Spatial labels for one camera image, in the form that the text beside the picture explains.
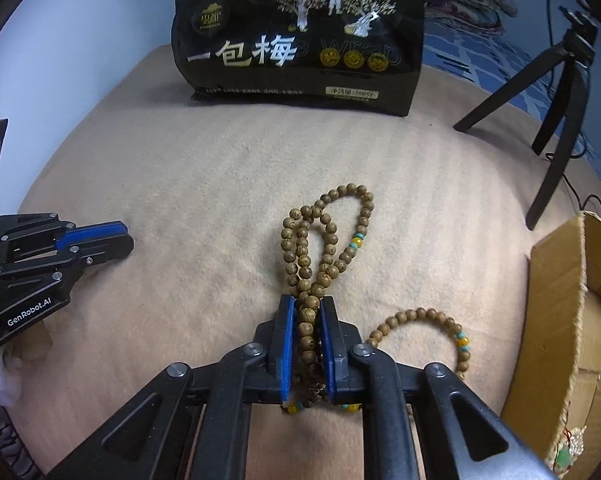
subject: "beige blanket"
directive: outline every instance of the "beige blanket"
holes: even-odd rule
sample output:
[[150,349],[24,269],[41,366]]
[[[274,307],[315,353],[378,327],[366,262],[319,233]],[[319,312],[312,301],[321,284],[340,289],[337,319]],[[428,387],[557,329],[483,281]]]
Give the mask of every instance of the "beige blanket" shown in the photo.
[[[574,213],[561,184],[534,232],[525,213],[548,163],[529,145],[539,123],[505,105],[472,130],[451,127],[485,92],[424,67],[410,115],[278,105],[196,105],[168,46],[151,53],[50,160],[23,212],[78,225],[124,221],[136,247],[90,271],[46,321],[54,341],[25,370],[10,410],[49,470],[173,361],[196,367],[250,341],[284,286],[279,233],[292,207],[339,184],[375,194],[369,236],[329,293],[362,336],[401,308],[434,307],[471,338],[467,383],[500,411],[516,365],[532,244]],[[601,182],[569,165],[583,196]],[[359,203],[329,205],[341,246]],[[318,260],[319,235],[309,237]],[[423,323],[381,348],[423,366],[455,362]],[[360,414],[256,406],[254,479],[363,477]]]

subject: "cardboard box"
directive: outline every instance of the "cardboard box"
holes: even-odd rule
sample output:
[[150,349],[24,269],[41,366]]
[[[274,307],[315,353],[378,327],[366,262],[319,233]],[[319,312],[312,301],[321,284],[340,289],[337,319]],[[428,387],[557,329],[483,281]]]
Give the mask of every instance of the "cardboard box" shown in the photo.
[[585,428],[568,480],[601,461],[601,219],[582,212],[539,241],[503,420],[552,468],[565,428]]

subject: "metal screw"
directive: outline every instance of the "metal screw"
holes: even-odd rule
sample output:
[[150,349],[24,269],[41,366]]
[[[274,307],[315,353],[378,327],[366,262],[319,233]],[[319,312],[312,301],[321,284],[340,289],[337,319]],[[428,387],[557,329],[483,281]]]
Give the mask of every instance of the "metal screw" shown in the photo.
[[247,343],[244,347],[243,347],[243,351],[247,354],[247,355],[251,355],[251,356],[257,356],[263,353],[263,345],[261,345],[260,343]]
[[373,351],[374,349],[365,343],[359,343],[358,345],[354,345],[354,348],[352,348],[354,355],[358,355],[359,357],[369,357],[372,355]]
[[187,373],[189,368],[185,363],[171,363],[167,367],[167,375],[170,377],[182,377]]
[[427,365],[427,372],[434,377],[445,377],[447,375],[447,370],[440,363]]

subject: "blue gripper pad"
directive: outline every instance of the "blue gripper pad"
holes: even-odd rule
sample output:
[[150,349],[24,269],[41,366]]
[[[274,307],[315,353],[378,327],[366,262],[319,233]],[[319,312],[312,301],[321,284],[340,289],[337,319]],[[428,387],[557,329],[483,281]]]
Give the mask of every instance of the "blue gripper pad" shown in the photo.
[[56,250],[63,251],[72,245],[78,245],[83,242],[126,234],[127,226],[120,221],[77,227],[65,232],[65,236],[56,241]]

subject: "black snack bag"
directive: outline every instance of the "black snack bag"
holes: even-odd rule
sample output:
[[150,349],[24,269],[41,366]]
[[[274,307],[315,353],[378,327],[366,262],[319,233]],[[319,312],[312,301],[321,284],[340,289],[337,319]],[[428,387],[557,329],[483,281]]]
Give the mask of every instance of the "black snack bag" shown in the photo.
[[425,0],[176,0],[172,50],[196,100],[405,116]]

